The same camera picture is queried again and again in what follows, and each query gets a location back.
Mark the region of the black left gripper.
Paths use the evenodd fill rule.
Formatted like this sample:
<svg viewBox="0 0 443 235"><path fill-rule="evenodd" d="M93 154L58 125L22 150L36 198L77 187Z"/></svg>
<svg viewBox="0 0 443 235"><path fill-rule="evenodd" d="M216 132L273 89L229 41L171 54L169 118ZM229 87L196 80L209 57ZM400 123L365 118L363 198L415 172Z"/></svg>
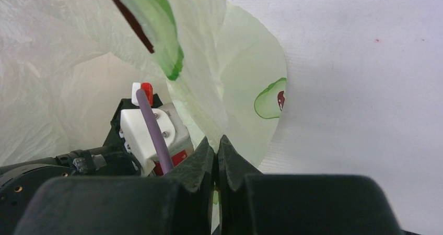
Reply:
<svg viewBox="0 0 443 235"><path fill-rule="evenodd" d="M141 165L136 161L135 156L129 152L128 144L123 137L120 125L122 110L138 108L138 106L132 103L131 99L120 100L110 121L111 128L103 143L105 147L103 156L107 162L107 165L102 168L103 175L141 175Z"/></svg>

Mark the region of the pale green plastic bag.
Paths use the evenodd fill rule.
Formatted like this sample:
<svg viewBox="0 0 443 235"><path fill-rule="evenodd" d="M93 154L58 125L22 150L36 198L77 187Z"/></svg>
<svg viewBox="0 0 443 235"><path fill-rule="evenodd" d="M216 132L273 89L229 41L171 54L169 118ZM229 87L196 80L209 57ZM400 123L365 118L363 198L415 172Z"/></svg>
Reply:
<svg viewBox="0 0 443 235"><path fill-rule="evenodd" d="M237 151L258 166L278 119L259 118L248 90L286 76L283 49L253 15L228 4L218 56ZM100 146L131 84L169 96L162 71L112 0L1 0L1 165Z"/></svg>

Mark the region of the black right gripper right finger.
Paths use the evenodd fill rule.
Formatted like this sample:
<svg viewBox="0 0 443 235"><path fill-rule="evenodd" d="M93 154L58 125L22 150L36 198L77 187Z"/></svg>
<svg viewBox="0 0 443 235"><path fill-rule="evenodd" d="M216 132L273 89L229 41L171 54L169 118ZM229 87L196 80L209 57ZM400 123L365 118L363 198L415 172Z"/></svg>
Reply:
<svg viewBox="0 0 443 235"><path fill-rule="evenodd" d="M217 180L221 234L402 234L381 187L345 174L264 174L227 136Z"/></svg>

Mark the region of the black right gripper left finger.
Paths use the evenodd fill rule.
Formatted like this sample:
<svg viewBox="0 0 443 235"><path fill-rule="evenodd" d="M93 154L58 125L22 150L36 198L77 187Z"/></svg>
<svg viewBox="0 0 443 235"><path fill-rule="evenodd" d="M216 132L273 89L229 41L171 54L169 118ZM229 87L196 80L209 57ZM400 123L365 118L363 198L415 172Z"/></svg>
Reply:
<svg viewBox="0 0 443 235"><path fill-rule="evenodd" d="M14 234L210 234L214 158L204 138L161 177L48 180Z"/></svg>

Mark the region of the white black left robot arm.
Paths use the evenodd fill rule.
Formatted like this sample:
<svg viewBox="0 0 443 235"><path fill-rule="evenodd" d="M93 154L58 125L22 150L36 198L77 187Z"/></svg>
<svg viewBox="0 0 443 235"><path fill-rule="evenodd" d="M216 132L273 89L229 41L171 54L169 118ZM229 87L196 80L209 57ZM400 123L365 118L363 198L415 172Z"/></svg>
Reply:
<svg viewBox="0 0 443 235"><path fill-rule="evenodd" d="M121 112L137 109L130 99L122 99L111 119L111 128L103 146L73 150L67 154L47 157L1 167L1 234L13 234L36 190L52 178L70 176L119 177L141 174L141 164L130 154L130 147L120 128ZM98 158L95 171L83 172L75 159Z"/></svg>

